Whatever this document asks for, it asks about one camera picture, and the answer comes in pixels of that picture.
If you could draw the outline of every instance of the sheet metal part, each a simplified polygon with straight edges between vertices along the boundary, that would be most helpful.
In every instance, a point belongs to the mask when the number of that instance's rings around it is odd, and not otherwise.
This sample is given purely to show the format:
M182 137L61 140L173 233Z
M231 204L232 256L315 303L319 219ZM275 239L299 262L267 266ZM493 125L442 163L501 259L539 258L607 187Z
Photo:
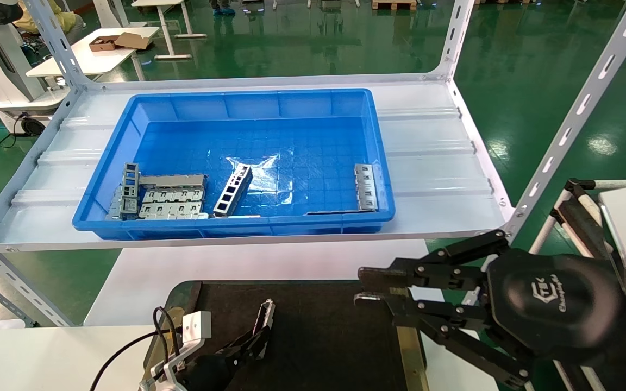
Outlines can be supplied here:
M119 185L115 189L115 194L112 195L110 210L105 216L106 220L120 220L120 202L122 202L122 185Z
M253 178L253 171L249 164L239 164L231 174L224 190L219 196L219 201L214 206L214 216L229 217L238 205L238 201L243 195L243 191L250 185Z
M373 167L371 164L355 164L354 176L357 185L359 210L377 210L378 199L375 196L375 182L373 181Z
M139 218L146 220L196 220L209 218L202 213L202 202L189 203L151 203L141 206Z
M144 175L139 185L144 188L189 188L198 187L204 190L206 175Z
M122 220L134 220L139 212L139 165L124 164L121 187L120 217Z
M321 210L321 211L307 211L306 216L313 215L342 215L343 213L368 213L374 210Z

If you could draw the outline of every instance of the shelf upright post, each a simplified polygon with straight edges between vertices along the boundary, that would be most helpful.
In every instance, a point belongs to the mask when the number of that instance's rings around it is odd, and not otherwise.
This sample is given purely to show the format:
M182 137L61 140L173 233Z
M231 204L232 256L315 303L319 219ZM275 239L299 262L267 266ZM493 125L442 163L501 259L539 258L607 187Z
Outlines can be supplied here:
M525 191L521 195L514 214L511 219L504 225L504 232L509 243L514 241L518 232L534 209L537 201L542 196L542 192L546 189L547 184L554 176L557 167L564 160L569 148L571 148L574 139L579 136L584 123L596 108L596 104L610 84L626 58L626 11L613 32L612 37L608 41L605 49L601 53L596 65L594 65L591 74L581 88L579 95L574 104L572 104L569 113L564 118L562 125L554 135L554 139L547 148L544 157L535 174L528 183ZM484 270L494 257L488 257L482 265ZM474 291L467 292L462 300L463 305L474 305L479 297L479 288Z

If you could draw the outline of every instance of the black cable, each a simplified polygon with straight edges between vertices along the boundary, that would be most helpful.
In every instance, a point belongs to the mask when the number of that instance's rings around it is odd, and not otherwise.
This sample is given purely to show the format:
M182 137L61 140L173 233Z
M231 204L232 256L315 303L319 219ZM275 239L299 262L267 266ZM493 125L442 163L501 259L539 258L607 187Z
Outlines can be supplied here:
M154 319L154 327L156 327L156 335L159 336L159 339L161 339L161 344L164 345L164 365L166 365L168 363L168 345L166 344L166 337L164 337L163 333L159 333L158 331L161 330L161 328L159 327L159 320L156 319L156 313L159 312L158 307L154 308L154 314L152 316L152 318Z
M2 140L0 140L0 147L8 149L8 148L13 148L13 146L15 146L15 144L16 144L16 124L17 124L17 123L18 123L18 121L19 121L21 118L23 118L23 117L24 117L24 114L23 114L23 113L21 113L21 114L20 114L20 116L18 116L18 117L16 118L16 121L13 123L13 133L9 133L9 134L7 134L7 136L6 136L6 137L4 137ZM7 147L3 146L3 145L2 145L2 143L3 143L4 141L6 141L6 140L7 140L9 137L11 137L11 136L13 136L13 143L11 143L11 145L10 145L10 146L7 146Z
M176 356L178 356L180 354L180 346L178 346L178 334L176 332L176 325L173 323L173 319L171 319L171 316L168 315L168 313L166 312L166 309L164 309L163 307L159 306L156 307L154 309L154 327L156 327L157 331L161 330L161 328L159 327L159 320L156 318L156 314L157 312L161 312L161 314L163 314L166 317L166 320L168 321L168 328L171 329L171 339L173 342L173 351L176 352ZM164 365L168 362L168 345L166 343L166 337L164 337L162 334L161 336L159 336L159 338L161 339L161 343L164 345Z
M129 342L129 344L124 345L123 347L121 347L117 352L115 352L115 354L113 354L106 362L105 364L103 364L102 367L100 367L100 371L98 371L98 374L96 375L95 379L93 379L93 384L91 384L91 388L89 391L95 391L95 388L98 386L98 382L100 381L101 376L103 376L103 372L105 372L105 370L110 366L110 364L112 363L112 361L114 359L116 359L120 354L122 354L122 352L126 351L127 349L129 349L130 347L134 346L134 344L141 342L144 339L147 339L149 337L153 337L153 336L161 336L163 337L165 333L170 332L170 330L158 330L158 331L152 331L149 334L144 334L143 336L135 339L132 342Z

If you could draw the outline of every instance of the white desk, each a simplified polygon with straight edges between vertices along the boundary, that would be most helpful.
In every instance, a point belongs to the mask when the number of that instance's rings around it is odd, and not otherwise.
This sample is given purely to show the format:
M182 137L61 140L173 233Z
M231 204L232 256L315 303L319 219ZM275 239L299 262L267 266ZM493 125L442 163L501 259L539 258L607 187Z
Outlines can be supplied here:
M355 280L361 266L387 267L395 257L418 258L427 253L422 239L127 248L117 258L84 325L149 325L151 317L146 314L166 304L172 289L184 281ZM412 289L412 295L443 300L439 289ZM497 391L491 376L427 336L422 339L431 391Z
M171 35L168 32L166 25L166 17L164 17L164 7L170 5L180 4L183 10L183 17L185 18L185 28L187 34L176 34L176 38L206 38L206 34L194 34L192 32L192 25L190 25L190 18L187 15L187 7L185 6L185 0L136 0L132 3L132 7L156 7L159 9L159 19L161 20L161 28L164 30L164 37L166 37L166 46L168 47L168 55L155 55L157 60L179 60L189 59L192 57L190 54L176 54L173 50L173 44L171 42Z
M98 370L115 351L153 330L154 326L0 330L0 391L89 391ZM97 391L138 389L150 342L147 338L117 357Z
M97 29L90 33L79 42L72 45L72 52L79 61L79 66L82 72L87 75L94 74L106 74L115 69L117 65L121 64L127 57L132 57L132 63L134 64L134 70L137 72L139 81L146 80L144 78L144 72L141 69L139 59L137 59L137 49L121 48L116 50L110 50L107 52L92 52L89 44L94 39L101 35L120 35L122 33L139 34L142 37L152 37L158 33L158 27L124 27L121 29ZM42 64L34 67L26 72L28 77L47 77L47 76L60 76L62 71L59 69L59 64L54 58L46 60Z

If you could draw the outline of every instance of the white stand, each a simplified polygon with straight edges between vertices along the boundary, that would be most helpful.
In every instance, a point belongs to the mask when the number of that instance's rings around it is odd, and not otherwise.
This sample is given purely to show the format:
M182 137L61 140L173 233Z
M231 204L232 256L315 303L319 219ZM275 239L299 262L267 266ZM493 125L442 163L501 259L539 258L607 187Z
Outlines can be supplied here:
M206 34L192 33L192 26L190 25L190 18L187 16L187 7L185 6L185 2L181 2L180 7L183 9L183 17L185 18L185 28L187 29L187 34L176 34L176 38L206 38Z
M132 52L131 58L132 64L134 64L134 70L137 72L137 78L139 81L146 81L146 78L144 77L144 70L141 69L141 62L139 62L139 57L137 57L136 51Z
M155 55L154 59L157 60L184 60L191 59L191 54L176 54L173 50L173 44L171 42L171 35L168 33L168 26L166 25L166 17L164 17L164 10L161 5L157 5L159 8L159 19L161 20L161 29L164 31L164 37L166 37L166 46L168 47L168 55Z

